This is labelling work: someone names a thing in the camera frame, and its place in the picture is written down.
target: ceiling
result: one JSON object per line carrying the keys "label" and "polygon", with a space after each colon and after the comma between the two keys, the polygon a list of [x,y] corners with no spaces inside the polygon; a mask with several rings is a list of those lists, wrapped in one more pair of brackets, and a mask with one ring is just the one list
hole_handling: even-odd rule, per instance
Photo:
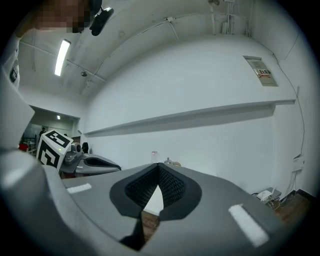
{"label": "ceiling", "polygon": [[[215,28],[227,20],[227,5],[220,0],[214,7]],[[102,7],[112,7],[114,14],[99,36],[86,28],[81,34],[66,30],[28,32],[19,46],[20,86],[59,92],[87,100],[126,64],[163,44],[201,35],[212,35],[208,0],[104,0]],[[235,5],[237,29],[243,34],[251,13],[251,0]],[[61,76],[54,75],[57,55],[63,39],[71,42]],[[87,71],[87,77],[81,72]]]}

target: white box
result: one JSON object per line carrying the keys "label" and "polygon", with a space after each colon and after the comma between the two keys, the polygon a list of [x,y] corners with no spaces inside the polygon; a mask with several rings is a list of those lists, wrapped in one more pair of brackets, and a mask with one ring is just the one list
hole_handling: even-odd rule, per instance
{"label": "white box", "polygon": [[267,199],[271,195],[272,195],[272,192],[270,192],[268,190],[264,190],[261,193],[257,194],[256,197],[259,198],[261,201],[264,201],[265,199]]}
{"label": "white box", "polygon": [[43,165],[53,166],[59,172],[73,141],[56,130],[45,132],[41,135],[36,158]]}
{"label": "white box", "polygon": [[305,158],[300,156],[293,159],[293,172],[302,170],[305,165]]}

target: wooden floor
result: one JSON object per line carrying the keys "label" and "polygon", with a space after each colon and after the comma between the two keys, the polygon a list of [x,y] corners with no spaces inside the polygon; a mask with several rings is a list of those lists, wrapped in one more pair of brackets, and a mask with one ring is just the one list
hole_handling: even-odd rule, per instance
{"label": "wooden floor", "polygon": [[[311,202],[297,193],[296,195],[290,195],[280,205],[280,207],[275,210],[275,214],[286,225],[294,225],[307,214],[310,206]],[[147,242],[152,237],[159,225],[159,217],[143,211],[142,224],[144,239],[145,242]]]}
{"label": "wooden floor", "polygon": [[286,225],[299,222],[310,209],[311,202],[300,194],[290,195],[275,213]]}

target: mesh grille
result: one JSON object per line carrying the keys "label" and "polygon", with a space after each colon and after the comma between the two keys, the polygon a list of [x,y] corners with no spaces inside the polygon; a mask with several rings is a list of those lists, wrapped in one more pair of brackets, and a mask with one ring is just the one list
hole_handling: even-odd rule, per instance
{"label": "mesh grille", "polygon": [[126,195],[137,205],[145,208],[158,185],[157,168],[147,172],[125,187]]}
{"label": "mesh grille", "polygon": [[185,194],[186,188],[182,180],[159,167],[159,187],[163,198],[163,207],[168,207],[179,201]]}

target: fluorescent light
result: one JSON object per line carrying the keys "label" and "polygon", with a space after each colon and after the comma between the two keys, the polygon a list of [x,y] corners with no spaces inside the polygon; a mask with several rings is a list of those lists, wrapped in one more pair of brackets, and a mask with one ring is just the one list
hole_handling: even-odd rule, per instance
{"label": "fluorescent light", "polygon": [[56,65],[55,65],[55,71],[54,71],[54,73],[59,77],[61,75],[62,65],[64,64],[64,60],[70,45],[71,43],[66,39],[64,39],[61,43],[58,58],[56,59]]}

